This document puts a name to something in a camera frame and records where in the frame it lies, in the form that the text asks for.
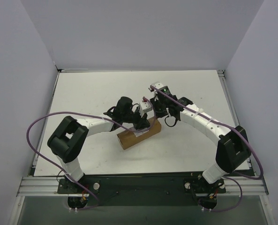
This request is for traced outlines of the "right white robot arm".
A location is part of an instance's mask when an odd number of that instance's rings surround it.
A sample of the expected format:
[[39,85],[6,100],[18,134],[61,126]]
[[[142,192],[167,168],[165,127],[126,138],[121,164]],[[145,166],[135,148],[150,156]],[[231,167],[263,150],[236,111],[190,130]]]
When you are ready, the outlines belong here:
[[232,173],[251,156],[251,151],[246,145],[246,132],[242,127],[223,126],[188,98],[178,99],[161,83],[152,84],[149,90],[155,92],[154,98],[150,101],[158,117],[170,115],[176,121],[189,124],[216,145],[214,164],[202,173],[207,183],[213,184],[224,175]]

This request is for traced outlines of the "brown cardboard express box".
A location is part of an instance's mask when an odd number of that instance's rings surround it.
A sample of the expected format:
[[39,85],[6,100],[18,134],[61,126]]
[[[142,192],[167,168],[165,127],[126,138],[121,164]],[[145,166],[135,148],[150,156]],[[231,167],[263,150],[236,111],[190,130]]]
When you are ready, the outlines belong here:
[[117,134],[117,138],[118,138],[118,141],[120,142],[120,145],[123,148],[123,150],[126,150],[126,149],[129,149],[129,148],[135,146],[136,144],[160,133],[161,129],[162,129],[162,125],[158,121],[158,119],[156,119],[153,127],[148,131],[137,133],[137,132],[125,130],[125,131]]

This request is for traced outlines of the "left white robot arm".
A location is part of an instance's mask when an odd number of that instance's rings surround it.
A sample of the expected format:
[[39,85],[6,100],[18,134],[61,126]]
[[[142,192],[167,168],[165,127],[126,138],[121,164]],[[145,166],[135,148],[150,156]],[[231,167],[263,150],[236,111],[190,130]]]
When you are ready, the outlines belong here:
[[47,141],[52,153],[57,156],[69,179],[68,187],[75,193],[83,191],[85,181],[78,155],[87,137],[102,133],[112,132],[123,127],[124,123],[132,124],[132,128],[125,128],[133,133],[148,131],[154,122],[149,122],[147,113],[153,106],[146,98],[137,104],[133,111],[133,101],[128,97],[121,97],[116,106],[111,107],[101,116],[89,115],[87,119],[74,119],[66,116]]

